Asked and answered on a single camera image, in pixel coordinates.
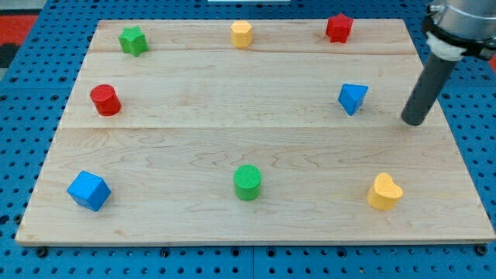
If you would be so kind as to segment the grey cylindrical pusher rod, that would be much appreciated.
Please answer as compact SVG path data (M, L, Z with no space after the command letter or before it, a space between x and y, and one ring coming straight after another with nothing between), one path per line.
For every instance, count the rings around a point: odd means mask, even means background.
M429 55L402 110L401 118L406 124L423 124L456 64L456 61L444 60L433 53Z

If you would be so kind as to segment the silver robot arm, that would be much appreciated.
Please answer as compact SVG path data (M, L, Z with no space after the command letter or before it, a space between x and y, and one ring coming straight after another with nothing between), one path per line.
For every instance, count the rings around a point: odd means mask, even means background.
M495 56L495 1L432 1L422 32L430 55L401 113L410 126L424 122L459 61Z

